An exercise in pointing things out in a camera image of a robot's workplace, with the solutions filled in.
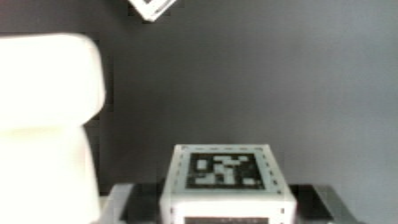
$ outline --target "qr-like marker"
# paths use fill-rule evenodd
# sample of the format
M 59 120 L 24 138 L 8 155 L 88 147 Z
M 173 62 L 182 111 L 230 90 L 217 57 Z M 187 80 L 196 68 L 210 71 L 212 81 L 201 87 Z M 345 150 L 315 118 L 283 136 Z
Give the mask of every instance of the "qr-like marker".
M 164 224 L 292 224 L 296 198 L 269 145 L 178 145 Z

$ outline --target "white box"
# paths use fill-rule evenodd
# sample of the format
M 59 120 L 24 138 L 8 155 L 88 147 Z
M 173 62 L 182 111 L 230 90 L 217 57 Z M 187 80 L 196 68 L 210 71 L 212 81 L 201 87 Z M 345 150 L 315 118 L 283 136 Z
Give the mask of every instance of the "white box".
M 164 224 L 292 224 L 296 206 L 269 145 L 177 145 Z

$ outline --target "gray wall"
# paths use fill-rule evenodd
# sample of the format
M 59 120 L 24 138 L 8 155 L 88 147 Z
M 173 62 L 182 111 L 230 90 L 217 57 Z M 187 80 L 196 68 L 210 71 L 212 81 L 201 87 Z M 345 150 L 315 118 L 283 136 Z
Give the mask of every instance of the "gray wall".
M 185 0 L 155 24 L 120 0 L 4 2 L 4 34 L 98 41 L 102 190 L 162 179 L 175 144 L 269 143 L 288 182 L 333 185 L 395 224 L 398 1 Z

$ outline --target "black square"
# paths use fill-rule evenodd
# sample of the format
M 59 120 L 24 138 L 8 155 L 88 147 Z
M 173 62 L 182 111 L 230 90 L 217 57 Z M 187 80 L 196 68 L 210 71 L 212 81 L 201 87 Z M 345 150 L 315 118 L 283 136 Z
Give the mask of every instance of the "black square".
M 251 153 L 193 153 L 187 189 L 265 189 Z

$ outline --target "white object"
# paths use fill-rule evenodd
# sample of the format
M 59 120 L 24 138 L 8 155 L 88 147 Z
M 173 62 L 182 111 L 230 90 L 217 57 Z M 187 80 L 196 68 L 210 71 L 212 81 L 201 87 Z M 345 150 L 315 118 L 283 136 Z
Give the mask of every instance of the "white object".
M 77 34 L 0 38 L 0 223 L 98 221 L 82 125 L 104 99 L 91 40 Z
M 155 22 L 166 10 L 169 9 L 173 3 L 177 2 L 177 0 L 150 0 L 150 3 L 146 2 L 146 0 L 129 0 L 129 1 L 143 16 L 143 19 L 150 22 Z
M 164 224 L 292 224 L 296 206 L 269 145 L 177 145 Z

